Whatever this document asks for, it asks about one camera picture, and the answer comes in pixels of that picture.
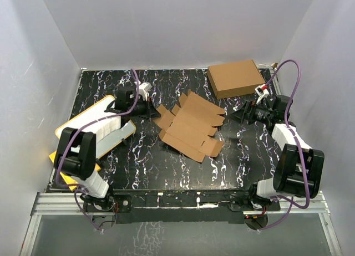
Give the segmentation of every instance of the white connector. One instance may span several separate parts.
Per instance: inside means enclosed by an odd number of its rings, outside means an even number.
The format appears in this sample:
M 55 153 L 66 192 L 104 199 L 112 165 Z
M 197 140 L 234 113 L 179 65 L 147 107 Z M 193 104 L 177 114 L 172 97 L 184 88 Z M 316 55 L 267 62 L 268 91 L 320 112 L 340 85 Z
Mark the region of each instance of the white connector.
M 272 196 L 279 195 L 273 188 L 272 184 L 273 178 L 269 178 L 268 180 L 260 180 L 257 183 L 256 194 L 262 198 L 269 199 Z
M 109 189 L 107 182 L 100 177 L 96 170 L 94 170 L 91 176 L 86 180 L 81 180 L 79 177 L 75 176 L 72 176 L 72 179 L 76 180 L 80 185 L 83 185 L 89 192 L 90 196 L 96 198 L 104 198 Z
M 265 84 L 259 85 L 255 88 L 255 92 L 258 94 L 259 98 L 256 101 L 256 104 L 260 104 L 262 99 L 268 97 L 270 93 L 267 90 L 267 86 Z
M 141 83 L 139 84 L 139 95 L 143 97 L 143 100 L 146 101 L 149 97 L 148 91 L 151 89 L 150 83 Z
M 312 148 L 302 140 L 302 138 L 298 135 L 295 127 L 290 126 L 290 128 L 295 132 L 296 137 L 300 141 L 301 147 L 303 149 L 309 150 Z M 271 137 L 277 142 L 281 150 L 283 150 L 285 144 L 297 145 L 295 142 L 295 138 L 293 137 L 293 134 L 291 133 L 290 129 L 286 126 L 286 124 L 275 124 Z

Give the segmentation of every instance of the cardboard box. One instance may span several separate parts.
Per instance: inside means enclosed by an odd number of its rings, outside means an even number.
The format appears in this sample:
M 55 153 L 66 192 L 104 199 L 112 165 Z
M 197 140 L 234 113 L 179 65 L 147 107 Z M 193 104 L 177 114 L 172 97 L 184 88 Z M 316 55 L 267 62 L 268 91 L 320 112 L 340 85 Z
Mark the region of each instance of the cardboard box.
M 209 66 L 207 76 L 217 99 L 252 94 L 265 83 L 253 60 Z
M 187 157 L 202 163 L 205 156 L 216 157 L 224 142 L 213 139 L 225 113 L 220 108 L 189 90 L 179 97 L 180 106 L 170 112 L 163 105 L 157 110 L 161 118 L 154 122 L 161 128 L 160 139 Z

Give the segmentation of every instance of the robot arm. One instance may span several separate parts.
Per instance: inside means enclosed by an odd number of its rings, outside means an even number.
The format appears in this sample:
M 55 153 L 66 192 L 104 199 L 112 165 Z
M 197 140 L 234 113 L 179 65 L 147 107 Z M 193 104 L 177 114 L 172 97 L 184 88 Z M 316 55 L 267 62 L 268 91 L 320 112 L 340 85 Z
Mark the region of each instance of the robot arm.
M 253 124 L 258 121 L 266 124 L 266 128 L 272 131 L 272 137 L 282 150 L 273 178 L 260 180 L 251 186 L 249 200 L 265 206 L 276 196 L 305 197 L 305 183 L 302 176 L 302 168 L 298 147 L 294 136 L 284 122 L 284 115 L 288 96 L 269 95 L 267 87 L 261 85 L 256 88 L 257 101 L 248 101 L 244 106 L 232 114 L 232 118 L 240 123 L 247 121 Z M 298 135 L 296 128 L 290 126 L 296 134 L 305 159 L 308 188 L 310 198 L 314 198 L 319 190 L 323 169 L 324 153 L 307 145 Z
M 296 128 L 292 126 L 291 128 L 296 133 L 302 147 L 310 197 L 314 198 L 320 187 L 324 153 L 307 145 L 296 132 Z M 282 149 L 281 157 L 274 177 L 258 181 L 256 194 L 266 199 L 272 199 L 275 196 L 305 197 L 301 163 L 293 135 L 285 124 L 276 124 L 271 136 Z
M 149 97 L 149 83 L 139 85 L 139 99 L 136 107 L 128 116 L 121 118 L 123 127 L 132 116 L 140 116 L 144 119 L 160 117 Z M 116 93 L 116 99 L 106 108 L 105 112 L 121 113 L 127 111 L 134 102 L 135 88 L 120 87 Z M 57 153 L 54 160 L 54 167 L 58 168 L 64 151 L 70 139 L 77 129 L 66 127 L 60 136 Z M 80 132 L 74 140 L 62 166 L 62 172 L 78 184 L 83 185 L 88 194 L 82 195 L 81 199 L 93 203 L 97 209 L 109 209 L 113 204 L 113 190 L 95 170 L 97 137 L 92 132 Z

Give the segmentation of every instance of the white enclosure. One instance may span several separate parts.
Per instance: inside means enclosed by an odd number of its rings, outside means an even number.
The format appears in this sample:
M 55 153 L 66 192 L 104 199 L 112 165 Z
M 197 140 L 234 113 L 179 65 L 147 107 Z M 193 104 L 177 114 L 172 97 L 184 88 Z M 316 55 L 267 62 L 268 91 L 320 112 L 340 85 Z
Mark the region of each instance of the white enclosure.
M 80 68 L 293 58 L 303 77 L 292 120 L 326 154 L 321 188 L 344 255 L 353 255 L 354 11 L 355 0 L 0 0 L 0 254 L 20 252 Z M 295 67 L 284 67 L 279 79 L 289 94 Z
M 0 0 L 0 254 L 18 255 L 80 69 L 43 0 Z
M 283 59 L 297 59 L 303 76 L 291 108 L 298 133 L 326 155 L 321 187 L 344 255 L 354 255 L 355 0 L 314 0 Z M 280 70 L 282 91 L 296 81 L 292 65 Z
M 312 0 L 44 0 L 80 67 L 278 61 Z

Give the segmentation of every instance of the purple cable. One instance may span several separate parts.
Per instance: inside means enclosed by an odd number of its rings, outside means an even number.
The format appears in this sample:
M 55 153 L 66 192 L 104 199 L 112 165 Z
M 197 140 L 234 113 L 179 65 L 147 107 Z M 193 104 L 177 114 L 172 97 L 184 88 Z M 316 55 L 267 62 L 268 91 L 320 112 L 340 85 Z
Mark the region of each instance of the purple cable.
M 64 163 L 64 160 L 70 150 L 70 147 L 72 146 L 75 138 L 79 135 L 79 133 L 81 131 L 83 131 L 86 127 L 88 126 L 91 126 L 92 124 L 96 123 L 96 122 L 99 122 L 99 121 L 102 121 L 102 120 L 105 120 L 105 119 L 111 119 L 112 117 L 117 117 L 117 116 L 125 116 L 125 115 L 128 115 L 129 113 L 131 113 L 133 111 L 133 109 L 135 108 L 137 102 L 138 102 L 138 97 L 139 97 L 139 78 L 138 78 L 138 75 L 137 75 L 137 72 L 134 70 L 134 69 L 131 69 L 131 73 L 133 74 L 133 78 L 135 79 L 135 82 L 136 82 L 136 96 L 135 96 L 135 99 L 134 99 L 134 102 L 132 104 L 132 107 L 127 111 L 127 112 L 123 112 L 123 113 L 119 113 L 119 114 L 116 114 L 116 115 L 110 115 L 110 116 L 106 116 L 106 117 L 102 117 L 100 119 L 97 119 L 97 120 L 94 120 L 90 123 L 87 123 L 86 125 L 82 126 L 81 128 L 79 128 L 75 134 L 73 135 L 73 137 L 70 139 L 70 141 L 68 142 L 68 145 L 67 145 L 67 148 L 65 148 L 64 150 L 64 154 L 62 156 L 62 158 L 60 159 L 60 162 L 59 162 L 59 165 L 58 165 L 58 169 L 57 169 L 57 175 L 55 176 L 55 182 L 56 184 L 62 186 L 62 187 L 70 187 L 70 186 L 77 186 L 77 187 L 81 187 L 82 189 L 76 189 L 75 192 L 74 192 L 74 198 L 75 198 L 75 202 L 77 203 L 80 211 L 83 213 L 83 215 L 90 221 L 90 223 L 97 229 L 97 230 L 100 230 L 102 231 L 103 229 L 100 228 L 98 225 L 96 225 L 92 220 L 91 218 L 85 213 L 84 209 L 82 209 L 82 207 L 80 206 L 80 203 L 78 201 L 78 198 L 77 198 L 77 193 L 78 192 L 81 192 L 83 194 L 87 194 L 87 192 L 85 191 L 85 188 L 83 185 L 81 184 L 61 184 L 60 183 L 60 180 L 59 180 L 59 174 L 60 174 L 60 171 L 62 170 L 62 167 L 63 167 L 63 163 Z
M 282 223 L 286 217 L 290 214 L 291 208 L 292 208 L 292 202 L 293 202 L 293 197 L 290 199 L 291 203 L 290 203 L 290 207 L 288 208 L 287 212 L 283 215 L 283 217 L 281 217 L 278 221 L 276 221 L 274 224 L 270 224 L 269 226 L 260 228 L 259 230 L 267 230 L 269 228 L 275 227 L 278 224 Z
M 300 83 L 300 79 L 301 79 L 301 68 L 299 66 L 299 64 L 293 60 L 293 59 L 287 59 L 285 60 L 284 62 L 282 62 L 280 64 L 280 66 L 278 66 L 277 70 L 275 71 L 275 73 L 273 74 L 273 76 L 270 78 L 270 80 L 268 80 L 268 82 L 265 84 L 265 85 L 269 85 L 271 83 L 271 81 L 274 79 L 274 77 L 276 76 L 277 72 L 280 70 L 280 68 L 286 64 L 287 62 L 293 62 L 295 63 L 295 65 L 297 66 L 297 70 L 298 70 L 298 76 L 297 76 L 297 81 L 296 81 L 296 84 L 295 84 L 295 87 L 293 88 L 293 91 L 291 93 L 291 96 L 290 96 L 290 99 L 288 100 L 288 103 L 287 103 L 287 106 L 286 106 L 286 110 L 285 110 L 285 114 L 284 114 L 284 120 L 285 120 L 285 124 L 286 126 L 288 127 L 288 129 L 290 130 L 290 132 L 292 133 L 293 135 L 293 138 L 295 139 L 295 142 L 297 144 L 297 148 L 298 148 L 298 154 L 300 156 L 300 160 L 301 160 L 301 166 L 302 166 L 302 176 L 303 176 L 303 182 L 305 183 L 305 192 L 306 192 L 306 204 L 304 206 L 302 205 L 299 205 L 298 203 L 294 202 L 293 201 L 293 197 L 291 199 L 287 198 L 287 197 L 284 197 L 284 196 L 277 196 L 278 198 L 282 198 L 282 199 L 285 199 L 287 201 L 290 202 L 290 207 L 288 208 L 286 214 L 280 219 L 278 220 L 277 222 L 275 222 L 274 224 L 271 224 L 269 226 L 266 226 L 266 227 L 263 227 L 261 228 L 260 230 L 265 230 L 265 229 L 269 229 L 271 227 L 274 227 L 274 226 L 277 226 L 278 224 L 280 224 L 281 222 L 283 222 L 286 217 L 289 215 L 290 211 L 291 211 L 291 208 L 292 208 L 292 205 L 295 205 L 296 207 L 300 208 L 300 209 L 307 209 L 308 206 L 310 205 L 310 189 L 308 188 L 308 179 L 307 179 L 307 172 L 306 172 L 306 164 L 305 164 L 305 158 L 303 156 L 303 153 L 302 153 L 302 147 L 301 147 L 301 144 L 300 144 L 300 141 L 298 140 L 298 138 L 296 137 L 296 133 L 294 132 L 293 129 L 290 128 L 290 124 L 288 122 L 288 118 L 287 118 L 287 115 L 288 115 L 288 112 L 290 111 L 290 107 L 291 107 L 291 104 L 292 104 L 292 100 L 293 100 L 293 97 L 295 95 L 295 92 L 298 88 L 298 85 Z
M 90 123 L 87 123 L 86 125 L 82 126 L 81 128 L 79 128 L 75 132 L 73 137 L 70 139 L 70 141 L 69 141 L 69 143 L 67 145 L 67 148 L 65 148 L 62 158 L 60 159 L 60 162 L 59 162 L 59 165 L 58 165 L 58 169 L 57 169 L 57 175 L 55 176 L 56 184 L 58 184 L 60 186 L 65 186 L 65 187 L 68 187 L 68 186 L 82 186 L 80 184 L 69 184 L 69 185 L 68 184 L 61 184 L 60 180 L 59 180 L 59 174 L 60 174 L 60 171 L 62 170 L 64 160 L 65 160 L 65 158 L 66 158 L 66 156 L 67 156 L 67 154 L 68 154 L 68 152 L 70 150 L 70 147 L 72 146 L 75 138 L 79 135 L 79 133 L 81 131 L 83 131 L 85 128 L 87 128 L 88 126 L 91 126 L 92 124 L 94 124 L 96 122 L 99 122 L 99 121 L 102 121 L 102 120 L 105 120 L 105 119 L 111 119 L 111 118 L 117 117 L 117 116 L 125 116 L 125 115 L 128 115 L 129 113 L 131 113 L 133 111 L 133 109 L 135 108 L 135 106 L 136 106 L 136 104 L 138 102 L 138 97 L 139 97 L 139 79 L 138 79 L 137 72 L 134 69 L 131 69 L 131 72 L 133 73 L 133 78 L 136 81 L 136 96 L 135 96 L 135 99 L 134 99 L 132 107 L 127 112 L 119 113 L 119 114 L 116 114 L 116 115 L 105 116 L 105 117 L 102 117 L 100 119 L 94 120 L 94 121 L 92 121 Z

